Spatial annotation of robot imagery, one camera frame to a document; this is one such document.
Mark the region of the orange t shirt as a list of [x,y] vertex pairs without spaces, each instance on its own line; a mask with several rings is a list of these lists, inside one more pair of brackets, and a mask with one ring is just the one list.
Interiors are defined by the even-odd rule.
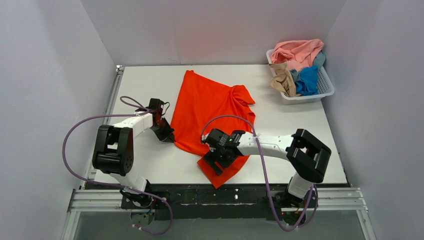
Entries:
[[251,132],[255,104],[244,85],[227,86],[187,70],[178,94],[171,127],[174,144],[183,151],[203,157],[209,147],[201,136],[211,129],[226,134],[234,130]]

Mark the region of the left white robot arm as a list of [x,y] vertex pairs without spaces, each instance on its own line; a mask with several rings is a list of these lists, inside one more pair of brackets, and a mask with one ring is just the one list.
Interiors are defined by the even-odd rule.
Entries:
[[175,141],[174,129],[159,113],[138,112],[113,125],[98,128],[92,165],[96,170],[115,178],[131,193],[145,191],[150,184],[133,169],[134,140],[146,130],[152,130],[159,141]]

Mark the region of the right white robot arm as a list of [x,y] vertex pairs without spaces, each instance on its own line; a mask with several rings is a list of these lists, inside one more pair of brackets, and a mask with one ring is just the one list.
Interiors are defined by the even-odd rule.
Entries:
[[287,193],[297,200],[303,199],[313,184],[323,182],[332,154],[327,145],[302,128],[279,136],[255,136],[244,130],[226,134],[213,128],[202,136],[201,143],[209,147],[203,159],[218,176],[241,157],[263,155],[287,160],[295,169]]

